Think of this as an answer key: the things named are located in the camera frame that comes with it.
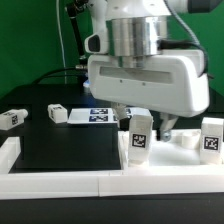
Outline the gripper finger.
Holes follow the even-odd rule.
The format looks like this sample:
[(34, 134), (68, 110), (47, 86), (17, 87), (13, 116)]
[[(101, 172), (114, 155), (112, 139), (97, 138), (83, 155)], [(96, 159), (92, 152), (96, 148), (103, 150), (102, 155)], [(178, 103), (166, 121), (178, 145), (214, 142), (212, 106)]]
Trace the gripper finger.
[(124, 104), (120, 103), (113, 103), (112, 104), (112, 110), (119, 122), (128, 121), (128, 115), (126, 113), (126, 106)]
[(171, 139), (171, 130), (174, 127), (175, 123), (178, 120), (176, 115), (161, 113), (160, 119), (162, 120), (160, 126), (160, 139), (161, 140), (170, 140)]

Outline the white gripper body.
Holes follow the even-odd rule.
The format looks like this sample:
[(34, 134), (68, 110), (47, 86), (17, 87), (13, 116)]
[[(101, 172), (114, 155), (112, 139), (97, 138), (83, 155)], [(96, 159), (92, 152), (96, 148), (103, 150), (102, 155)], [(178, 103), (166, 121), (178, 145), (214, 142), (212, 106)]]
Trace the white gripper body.
[(92, 95), (101, 100), (193, 117), (209, 106), (208, 78), (199, 50), (164, 50), (142, 68), (121, 68), (118, 59), (93, 55), (88, 61)]

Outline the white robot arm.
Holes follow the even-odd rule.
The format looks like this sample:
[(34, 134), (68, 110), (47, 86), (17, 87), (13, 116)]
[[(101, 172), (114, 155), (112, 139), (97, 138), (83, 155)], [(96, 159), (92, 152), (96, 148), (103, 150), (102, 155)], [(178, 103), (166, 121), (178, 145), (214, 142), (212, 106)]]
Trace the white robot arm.
[(194, 117), (209, 106), (208, 56), (185, 23), (189, 40), (167, 38), (167, 18), (209, 13), (224, 0), (73, 0), (69, 17), (88, 10), (93, 34), (82, 60), (92, 95), (114, 104), (122, 127), (127, 105), (161, 114), (159, 139), (168, 141), (180, 117)]

